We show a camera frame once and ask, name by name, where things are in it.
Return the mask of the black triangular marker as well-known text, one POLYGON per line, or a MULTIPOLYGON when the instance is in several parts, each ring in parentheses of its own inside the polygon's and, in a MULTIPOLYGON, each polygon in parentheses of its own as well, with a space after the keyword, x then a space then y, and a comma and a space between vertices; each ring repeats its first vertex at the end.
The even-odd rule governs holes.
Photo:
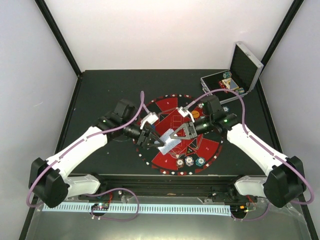
POLYGON ((190 147, 190 146, 186 147, 185 156, 189 156, 189 155, 192 155, 195 153, 196 153, 196 151, 192 147, 190 147))

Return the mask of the clear round dealer button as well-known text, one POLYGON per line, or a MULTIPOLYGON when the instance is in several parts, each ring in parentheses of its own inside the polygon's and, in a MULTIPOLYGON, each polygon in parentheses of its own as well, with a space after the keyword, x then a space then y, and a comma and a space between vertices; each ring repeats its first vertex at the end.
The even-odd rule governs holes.
POLYGON ((173 148, 169 153, 172 155, 173 158, 180 158, 181 155, 181 149, 180 148, 173 148))

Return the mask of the orange big blind button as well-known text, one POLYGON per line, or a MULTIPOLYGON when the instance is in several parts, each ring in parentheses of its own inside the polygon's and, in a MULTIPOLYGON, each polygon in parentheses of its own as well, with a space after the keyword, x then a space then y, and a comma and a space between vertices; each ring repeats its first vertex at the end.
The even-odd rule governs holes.
POLYGON ((200 113, 197 110, 193 110, 191 112, 192 116, 194 119, 197 119, 200 116, 200 113))

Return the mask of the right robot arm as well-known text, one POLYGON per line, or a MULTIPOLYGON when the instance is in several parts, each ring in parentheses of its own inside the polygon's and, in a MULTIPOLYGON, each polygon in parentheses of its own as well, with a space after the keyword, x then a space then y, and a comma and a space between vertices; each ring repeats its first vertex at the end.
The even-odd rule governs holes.
POLYGON ((171 139, 193 140, 198 135, 214 131, 249 156, 263 171, 263 177, 242 176, 228 187, 228 198, 234 202, 250 195, 266 198, 277 208, 298 198, 307 188, 302 161, 287 157, 270 147, 245 125, 235 114, 226 114, 215 95, 206 96, 200 103, 204 117, 183 123, 171 139))

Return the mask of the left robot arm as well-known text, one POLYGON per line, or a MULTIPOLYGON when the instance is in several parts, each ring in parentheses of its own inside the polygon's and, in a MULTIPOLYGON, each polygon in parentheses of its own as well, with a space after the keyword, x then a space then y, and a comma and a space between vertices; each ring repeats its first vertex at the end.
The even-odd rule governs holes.
POLYGON ((122 99, 113 111, 101 116, 65 149, 46 160, 35 159, 31 164, 28 194, 34 194, 50 208, 79 195, 103 199, 108 188, 98 174, 71 177, 70 173, 96 150, 121 135, 133 139, 140 147, 163 147, 164 142, 152 127, 159 119, 158 115, 147 111, 146 116, 140 119, 142 110, 147 111, 143 102, 136 108, 122 99))

